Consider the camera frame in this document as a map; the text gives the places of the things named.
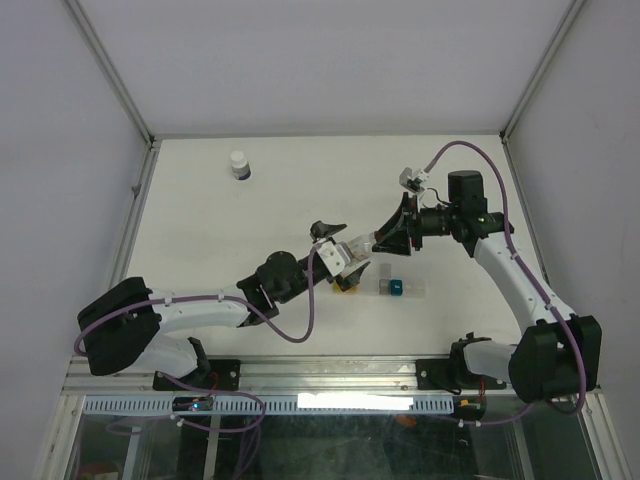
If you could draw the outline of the clear bottle gold cap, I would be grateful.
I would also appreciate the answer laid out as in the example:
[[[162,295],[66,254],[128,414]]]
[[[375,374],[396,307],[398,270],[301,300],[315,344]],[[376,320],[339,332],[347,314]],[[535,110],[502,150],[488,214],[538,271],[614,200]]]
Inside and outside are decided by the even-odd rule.
[[[346,242],[346,248],[352,262],[363,262],[373,255],[373,247],[376,244],[375,233],[359,235]]]

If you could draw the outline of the weekly pill organizer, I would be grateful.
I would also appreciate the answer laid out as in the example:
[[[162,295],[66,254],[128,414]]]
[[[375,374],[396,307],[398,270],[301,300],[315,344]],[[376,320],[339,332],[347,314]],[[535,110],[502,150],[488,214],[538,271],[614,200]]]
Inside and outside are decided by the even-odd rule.
[[[342,291],[337,284],[331,287],[336,294],[358,294],[368,296],[388,296],[423,298],[426,295],[425,281],[417,277],[401,275],[390,263],[377,264],[373,270],[367,268],[360,282],[347,291]]]

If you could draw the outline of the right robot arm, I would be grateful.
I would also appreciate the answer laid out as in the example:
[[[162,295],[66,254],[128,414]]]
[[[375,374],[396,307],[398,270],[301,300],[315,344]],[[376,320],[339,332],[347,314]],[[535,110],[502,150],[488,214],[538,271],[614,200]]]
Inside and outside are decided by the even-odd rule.
[[[592,316],[579,316],[544,285],[526,264],[514,228],[502,212],[490,212],[483,177],[475,170],[448,175],[448,199],[423,207],[427,176],[405,169],[401,203],[374,234],[374,251],[408,256],[426,237],[449,236],[490,276],[522,333],[515,345],[468,334],[451,345],[432,383],[451,393],[489,377],[512,386],[526,404],[584,395],[597,385],[602,329]]]

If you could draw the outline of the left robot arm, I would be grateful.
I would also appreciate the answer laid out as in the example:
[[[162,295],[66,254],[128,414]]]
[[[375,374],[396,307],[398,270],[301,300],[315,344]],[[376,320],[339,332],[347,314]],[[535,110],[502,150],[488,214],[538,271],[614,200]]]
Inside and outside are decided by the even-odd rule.
[[[74,351],[88,360],[94,376],[144,368],[194,389],[206,383],[210,366],[201,342],[179,339],[179,331],[267,325],[289,343],[304,343],[315,318],[310,316],[305,332],[295,337],[274,322],[280,306],[304,295],[313,309],[322,281],[351,289],[373,253],[375,234],[338,242],[333,236],[343,228],[318,221],[310,228],[313,243],[306,257],[276,251],[253,274],[209,292],[179,293],[151,288],[141,277],[126,278],[79,312]]]

